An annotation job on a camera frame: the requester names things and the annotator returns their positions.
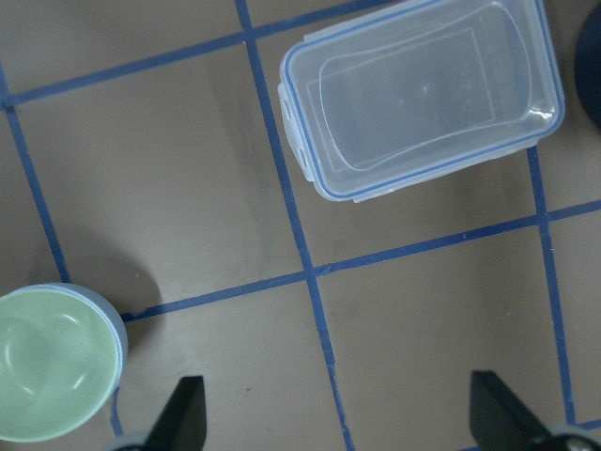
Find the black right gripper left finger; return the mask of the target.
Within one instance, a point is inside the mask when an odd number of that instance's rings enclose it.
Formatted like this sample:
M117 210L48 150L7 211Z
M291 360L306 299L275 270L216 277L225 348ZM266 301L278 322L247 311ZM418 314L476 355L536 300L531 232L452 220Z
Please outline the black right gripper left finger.
M144 450L202 450L208 435L202 376L183 377L147 435Z

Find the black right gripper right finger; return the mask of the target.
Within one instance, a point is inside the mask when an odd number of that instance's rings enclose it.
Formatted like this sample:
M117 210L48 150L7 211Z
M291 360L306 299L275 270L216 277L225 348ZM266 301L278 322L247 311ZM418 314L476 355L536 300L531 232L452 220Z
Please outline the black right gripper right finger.
M470 433L481 450L558 450L559 442L490 370L470 376Z

